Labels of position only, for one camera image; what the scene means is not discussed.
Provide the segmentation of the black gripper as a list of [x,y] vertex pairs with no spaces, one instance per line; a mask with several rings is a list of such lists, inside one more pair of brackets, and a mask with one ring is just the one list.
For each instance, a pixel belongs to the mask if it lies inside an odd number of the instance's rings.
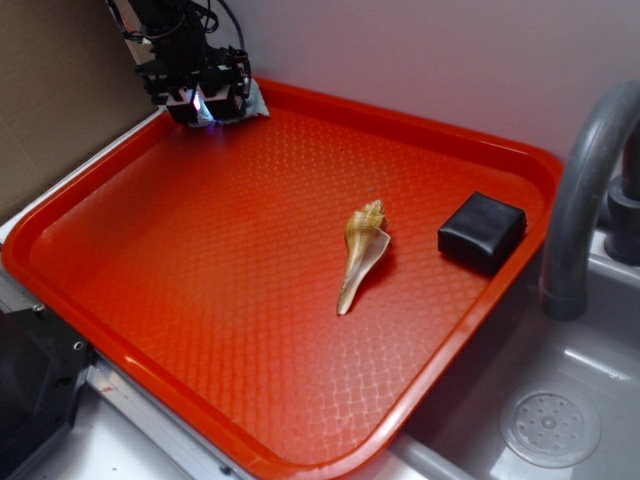
[[214,48],[204,33],[174,31],[146,38],[153,59],[135,72],[154,104],[165,104],[177,123],[196,121],[194,91],[215,120],[234,120],[246,112],[250,63],[246,51]]

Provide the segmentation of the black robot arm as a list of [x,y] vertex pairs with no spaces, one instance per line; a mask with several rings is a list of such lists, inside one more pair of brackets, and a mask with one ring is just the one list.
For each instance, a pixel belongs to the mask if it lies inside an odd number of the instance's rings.
[[148,43],[152,58],[136,66],[152,104],[177,123],[207,125],[241,119],[251,94],[252,72],[242,27],[221,1],[236,30],[238,47],[213,47],[208,36],[219,28],[209,3],[131,1],[139,26],[129,26],[116,2],[106,5],[122,37]]

